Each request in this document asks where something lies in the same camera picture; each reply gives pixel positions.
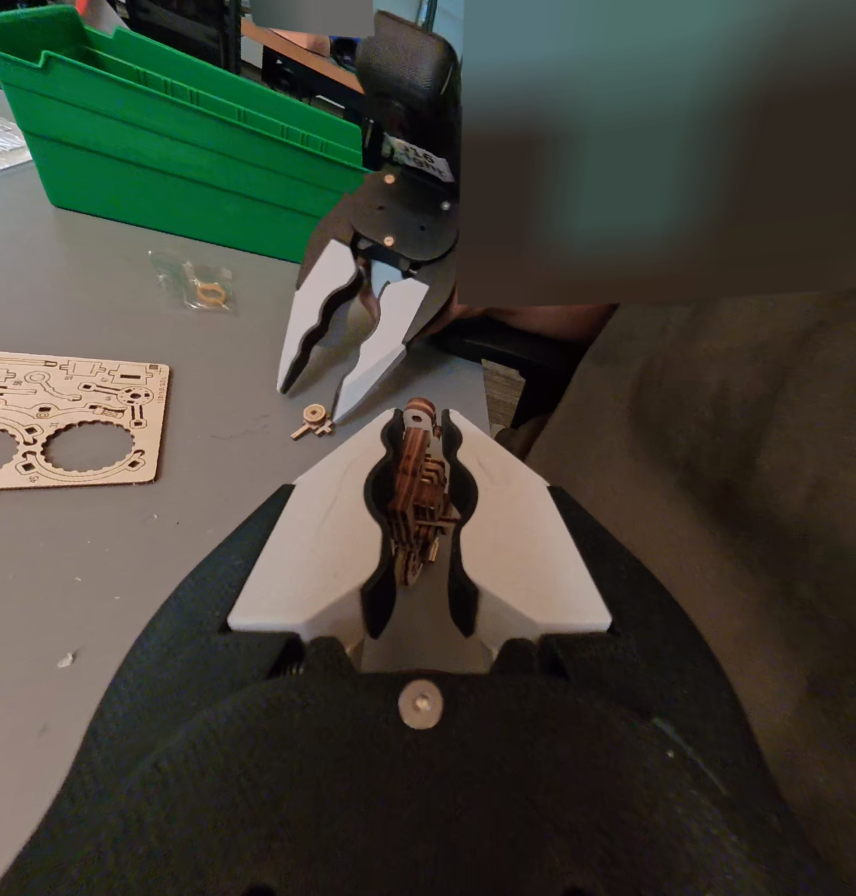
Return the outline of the person's trouser leg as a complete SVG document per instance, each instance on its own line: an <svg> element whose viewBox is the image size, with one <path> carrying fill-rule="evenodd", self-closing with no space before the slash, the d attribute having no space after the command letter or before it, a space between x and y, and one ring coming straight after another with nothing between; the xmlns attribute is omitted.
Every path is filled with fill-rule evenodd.
<svg viewBox="0 0 856 896"><path fill-rule="evenodd" d="M856 289L622 305L526 459L688 612L856 890Z"/></svg>

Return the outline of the green plastic bin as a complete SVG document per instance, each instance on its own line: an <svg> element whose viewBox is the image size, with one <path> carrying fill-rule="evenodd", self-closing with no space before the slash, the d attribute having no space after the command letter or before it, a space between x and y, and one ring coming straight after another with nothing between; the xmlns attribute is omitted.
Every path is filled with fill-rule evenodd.
<svg viewBox="0 0 856 896"><path fill-rule="evenodd" d="M300 263L360 129L72 6L0 13L0 84L52 205Z"/></svg>

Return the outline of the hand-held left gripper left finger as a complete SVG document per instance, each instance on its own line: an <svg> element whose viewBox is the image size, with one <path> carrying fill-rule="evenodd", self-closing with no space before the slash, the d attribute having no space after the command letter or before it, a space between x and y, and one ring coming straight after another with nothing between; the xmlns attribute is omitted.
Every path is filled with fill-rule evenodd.
<svg viewBox="0 0 856 896"><path fill-rule="evenodd" d="M390 462L402 413L385 410L297 477L226 622L233 633L376 639L396 587L369 477Z"/></svg>

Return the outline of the clear plastic bag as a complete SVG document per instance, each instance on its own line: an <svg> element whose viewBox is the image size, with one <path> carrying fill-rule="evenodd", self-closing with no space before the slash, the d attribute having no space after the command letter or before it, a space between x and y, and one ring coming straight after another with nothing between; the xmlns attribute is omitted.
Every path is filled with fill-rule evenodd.
<svg viewBox="0 0 856 896"><path fill-rule="evenodd" d="M236 309L232 272L223 266L208 266L193 263L171 252L149 252L157 280L165 291L183 310L232 314ZM195 281L219 282L229 293L224 308L201 308L196 304Z"/></svg>

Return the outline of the wooden background table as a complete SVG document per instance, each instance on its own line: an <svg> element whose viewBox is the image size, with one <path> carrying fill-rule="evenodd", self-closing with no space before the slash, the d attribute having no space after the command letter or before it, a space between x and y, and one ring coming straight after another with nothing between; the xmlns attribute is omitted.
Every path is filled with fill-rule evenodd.
<svg viewBox="0 0 856 896"><path fill-rule="evenodd" d="M336 64L330 57L306 49L273 29L258 27L249 18L241 19L241 32L244 38L270 49L282 59L293 61L349 91L363 95L362 85L356 75Z"/></svg>

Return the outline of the assembled wooden puzzle model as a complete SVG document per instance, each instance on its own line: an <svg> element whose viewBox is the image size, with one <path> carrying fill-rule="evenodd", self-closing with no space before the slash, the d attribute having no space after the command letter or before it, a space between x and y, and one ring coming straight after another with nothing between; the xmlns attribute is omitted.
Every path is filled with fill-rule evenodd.
<svg viewBox="0 0 856 896"><path fill-rule="evenodd" d="M417 582L433 564L442 538L459 521L449 497L450 465L443 453L436 407L411 398L403 411L404 439L387 517L392 537L395 577L400 586Z"/></svg>

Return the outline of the wooden sheet with gear holes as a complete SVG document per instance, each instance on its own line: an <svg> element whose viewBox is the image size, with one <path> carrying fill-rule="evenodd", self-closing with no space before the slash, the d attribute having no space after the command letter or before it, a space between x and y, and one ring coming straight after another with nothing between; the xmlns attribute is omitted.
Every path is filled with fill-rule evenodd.
<svg viewBox="0 0 856 896"><path fill-rule="evenodd" d="M154 481L170 375L166 364L0 352L0 432L16 443L0 467L0 491ZM47 458L56 435L98 423L129 434L123 459L74 471Z"/></svg>

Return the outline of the small wooden disc part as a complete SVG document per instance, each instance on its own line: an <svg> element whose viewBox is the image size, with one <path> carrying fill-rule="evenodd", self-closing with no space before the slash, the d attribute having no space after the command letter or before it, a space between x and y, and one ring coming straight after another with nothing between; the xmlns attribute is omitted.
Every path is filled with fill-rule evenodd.
<svg viewBox="0 0 856 896"><path fill-rule="evenodd" d="M306 434L313 433L316 436L332 434L334 423L328 409L319 403L313 403L305 407L302 412L302 423L292 435L292 441L300 440Z"/></svg>

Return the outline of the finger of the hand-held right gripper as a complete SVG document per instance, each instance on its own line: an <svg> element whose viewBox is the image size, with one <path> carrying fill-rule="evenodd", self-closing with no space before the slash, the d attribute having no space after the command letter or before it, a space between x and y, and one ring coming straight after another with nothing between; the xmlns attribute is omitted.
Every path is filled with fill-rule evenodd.
<svg viewBox="0 0 856 896"><path fill-rule="evenodd" d="M428 292L428 284L417 279L400 279L383 286L377 323L361 343L354 368L337 389L332 416L335 424L350 418L403 358L407 333Z"/></svg>
<svg viewBox="0 0 856 896"><path fill-rule="evenodd" d="M362 282L352 248L330 240L294 293L277 375L280 394L297 382L335 312L356 297Z"/></svg>

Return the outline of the black metal frame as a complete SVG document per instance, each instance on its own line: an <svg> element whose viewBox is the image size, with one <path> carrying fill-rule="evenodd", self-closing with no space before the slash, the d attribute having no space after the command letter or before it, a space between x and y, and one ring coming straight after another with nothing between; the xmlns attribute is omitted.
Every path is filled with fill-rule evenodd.
<svg viewBox="0 0 856 896"><path fill-rule="evenodd" d="M486 316L452 322L431 341L456 357L501 364L523 377L514 428L556 409L589 350L587 343L563 342Z"/></svg>

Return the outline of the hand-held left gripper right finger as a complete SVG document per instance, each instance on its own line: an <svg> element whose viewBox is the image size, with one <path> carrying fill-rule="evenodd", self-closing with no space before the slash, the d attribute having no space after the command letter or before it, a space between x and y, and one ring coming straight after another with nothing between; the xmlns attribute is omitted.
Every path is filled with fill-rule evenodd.
<svg viewBox="0 0 856 896"><path fill-rule="evenodd" d="M447 579L459 631L479 641L607 632L612 614L549 483L453 409L442 449L459 513Z"/></svg>

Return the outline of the grey desk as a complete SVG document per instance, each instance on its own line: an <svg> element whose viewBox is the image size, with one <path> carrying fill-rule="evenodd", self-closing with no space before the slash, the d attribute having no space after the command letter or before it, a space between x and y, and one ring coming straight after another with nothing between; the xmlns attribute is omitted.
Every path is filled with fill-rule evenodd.
<svg viewBox="0 0 856 896"><path fill-rule="evenodd" d="M232 314L183 310L149 252L232 272ZM178 583L280 485L382 409L423 395L488 428L480 367L412 350L362 415L293 442L335 363L277 393L297 269L54 208L35 167L0 173L0 351L167 364L156 481L0 491L0 876L57 793L120 662Z"/></svg>

